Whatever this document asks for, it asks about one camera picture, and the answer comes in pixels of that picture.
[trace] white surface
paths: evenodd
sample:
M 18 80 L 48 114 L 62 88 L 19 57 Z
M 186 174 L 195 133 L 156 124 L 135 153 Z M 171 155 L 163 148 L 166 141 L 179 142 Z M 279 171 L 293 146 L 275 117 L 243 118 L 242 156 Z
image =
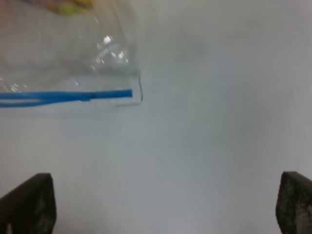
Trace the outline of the white surface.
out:
M 280 233 L 281 173 L 312 177 L 311 3 L 133 8 L 142 105 L 0 110 L 1 195 L 51 172 L 55 233 Z

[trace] plastic bag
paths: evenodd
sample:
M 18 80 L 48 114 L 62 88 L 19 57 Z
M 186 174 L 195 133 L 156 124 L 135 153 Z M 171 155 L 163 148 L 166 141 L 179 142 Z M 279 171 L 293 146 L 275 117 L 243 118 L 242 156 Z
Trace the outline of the plastic bag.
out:
M 42 1 L 0 0 L 0 107 L 140 102 L 135 46 L 123 33 L 119 5 L 92 0 L 92 9 L 56 12 Z

